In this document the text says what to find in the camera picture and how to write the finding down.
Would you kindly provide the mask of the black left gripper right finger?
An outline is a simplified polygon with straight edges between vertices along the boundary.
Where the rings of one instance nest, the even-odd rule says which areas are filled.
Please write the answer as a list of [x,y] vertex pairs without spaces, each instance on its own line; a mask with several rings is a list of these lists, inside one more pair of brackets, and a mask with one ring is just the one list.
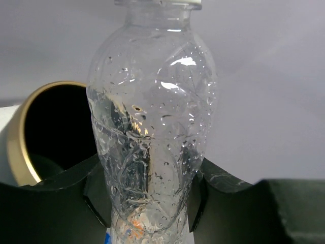
[[195,243],[324,243],[324,181],[252,185],[203,160],[187,213]]

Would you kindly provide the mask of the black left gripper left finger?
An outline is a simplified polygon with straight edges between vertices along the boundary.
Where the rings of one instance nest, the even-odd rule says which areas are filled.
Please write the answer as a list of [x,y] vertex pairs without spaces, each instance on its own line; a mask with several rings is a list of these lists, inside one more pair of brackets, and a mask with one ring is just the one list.
[[1,243],[104,243],[97,155],[35,186],[1,184]]

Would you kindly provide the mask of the crushed clear bottle white cap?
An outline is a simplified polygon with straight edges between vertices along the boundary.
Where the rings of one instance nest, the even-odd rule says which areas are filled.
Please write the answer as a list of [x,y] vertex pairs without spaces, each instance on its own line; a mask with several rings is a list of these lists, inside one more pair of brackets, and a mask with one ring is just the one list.
[[190,26],[201,1],[116,1],[124,25],[95,53],[86,94],[112,203],[111,243],[184,243],[186,201],[217,97]]

